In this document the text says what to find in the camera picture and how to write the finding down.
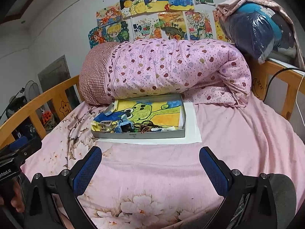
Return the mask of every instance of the pink bedsheet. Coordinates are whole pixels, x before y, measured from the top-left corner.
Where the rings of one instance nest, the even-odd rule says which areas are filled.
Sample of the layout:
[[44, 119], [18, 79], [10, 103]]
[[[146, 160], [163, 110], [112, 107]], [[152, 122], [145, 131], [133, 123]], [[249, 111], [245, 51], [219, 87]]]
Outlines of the pink bedsheet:
[[245, 175], [289, 176], [301, 205], [305, 146], [288, 121], [252, 93], [245, 108], [194, 108], [202, 143], [136, 145], [92, 139], [90, 121], [103, 108], [88, 111], [82, 103], [45, 137], [42, 149], [22, 170], [30, 180], [37, 172], [55, 175], [70, 169], [92, 145], [99, 146], [102, 163], [78, 198], [98, 228], [179, 228], [196, 218], [209, 218], [222, 198], [199, 162], [203, 146]]

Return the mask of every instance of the wooden bed rail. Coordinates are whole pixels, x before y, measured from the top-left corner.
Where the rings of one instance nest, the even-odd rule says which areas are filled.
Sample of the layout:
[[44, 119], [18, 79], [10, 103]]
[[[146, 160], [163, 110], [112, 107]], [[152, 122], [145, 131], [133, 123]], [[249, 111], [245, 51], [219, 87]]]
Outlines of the wooden bed rail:
[[58, 117], [60, 120], [63, 120], [65, 116], [67, 116], [67, 114], [72, 110], [65, 92], [66, 89], [76, 85], [80, 98], [83, 101], [83, 98], [79, 92], [78, 79], [79, 76], [75, 76], [54, 86], [53, 88], [47, 90], [46, 92], [30, 101], [15, 114], [13, 114], [0, 127], [0, 149], [15, 140], [12, 135], [12, 131], [14, 131], [15, 128], [19, 126], [27, 117], [31, 119], [37, 133], [41, 139], [43, 139], [46, 136], [46, 131], [36, 113], [36, 109], [51, 100]]
[[[266, 61], [260, 65], [255, 60], [247, 59], [247, 63], [251, 70], [252, 92], [258, 99], [263, 100], [266, 95], [269, 75], [273, 76], [279, 70], [285, 69], [286, 67], [272, 61]], [[276, 78], [288, 84], [286, 98], [281, 112], [281, 115], [286, 120], [289, 120], [291, 117], [297, 89], [299, 87], [300, 81], [302, 80], [302, 77], [303, 75], [297, 73], [294, 70], [284, 71], [276, 76]], [[301, 83], [299, 91], [305, 94], [305, 78]]]

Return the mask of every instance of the pink blanket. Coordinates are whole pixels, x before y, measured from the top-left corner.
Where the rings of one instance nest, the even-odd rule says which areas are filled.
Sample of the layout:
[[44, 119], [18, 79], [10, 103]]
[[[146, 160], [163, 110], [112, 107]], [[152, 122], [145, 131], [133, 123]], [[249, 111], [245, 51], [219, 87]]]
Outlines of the pink blanket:
[[220, 40], [136, 40], [118, 45], [106, 65], [109, 100], [183, 93], [185, 101], [245, 107], [251, 73], [242, 54]]
[[300, 206], [305, 145], [288, 121], [252, 93], [245, 108], [194, 108], [203, 143], [136, 145], [93, 139], [90, 122], [104, 107], [88, 111], [82, 103], [44, 138], [42, 149], [22, 170], [30, 180], [37, 172], [57, 175], [97, 145], [102, 163], [78, 199], [98, 228], [179, 228], [199, 217], [202, 226], [222, 201], [199, 162], [200, 148], [209, 146], [229, 168], [245, 175], [289, 176]]

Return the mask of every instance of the black cable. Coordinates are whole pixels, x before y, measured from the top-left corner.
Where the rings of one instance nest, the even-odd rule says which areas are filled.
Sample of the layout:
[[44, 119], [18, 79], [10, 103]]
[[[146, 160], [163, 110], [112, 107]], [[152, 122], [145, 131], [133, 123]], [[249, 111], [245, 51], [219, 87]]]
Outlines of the black cable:
[[287, 71], [287, 70], [298, 70], [298, 71], [301, 71], [301, 72], [304, 72], [304, 73], [305, 73], [305, 70], [301, 70], [301, 69], [299, 69], [299, 68], [284, 68], [284, 69], [279, 70], [277, 73], [275, 73], [275, 74], [271, 77], [271, 79], [270, 79], [270, 81], [269, 81], [269, 83], [268, 83], [268, 86], [267, 86], [267, 90], [266, 90], [266, 94], [265, 94], [265, 98], [264, 98], [263, 102], [264, 102], [264, 101], [266, 100], [266, 98], [267, 98], [268, 89], [269, 89], [269, 86], [270, 86], [272, 80], [273, 80], [278, 74], [282, 73], [283, 71]]
[[23, 92], [24, 92], [24, 88], [22, 88], [22, 89], [14, 96], [14, 98], [11, 100], [11, 102], [7, 105], [7, 107], [4, 109], [3, 113], [1, 114], [0, 120], [1, 120], [2, 116], [4, 115], [4, 113], [6, 112], [7, 108], [12, 104], [12, 102], [14, 101], [14, 99], [16, 98], [16, 96], [17, 96], [19, 93], [23, 93]]

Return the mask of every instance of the hand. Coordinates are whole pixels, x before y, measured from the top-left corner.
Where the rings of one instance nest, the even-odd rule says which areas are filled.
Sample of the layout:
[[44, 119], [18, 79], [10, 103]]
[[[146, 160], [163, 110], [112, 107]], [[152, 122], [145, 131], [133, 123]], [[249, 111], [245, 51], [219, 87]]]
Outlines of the hand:
[[[23, 213], [25, 210], [23, 201], [22, 201], [22, 192], [21, 192], [21, 187], [19, 186], [19, 183], [14, 180], [14, 185], [13, 189], [15, 192], [15, 196], [11, 200], [11, 204], [14, 208], [16, 208], [16, 211], [18, 213]], [[4, 205], [3, 198], [0, 196], [0, 206]]]

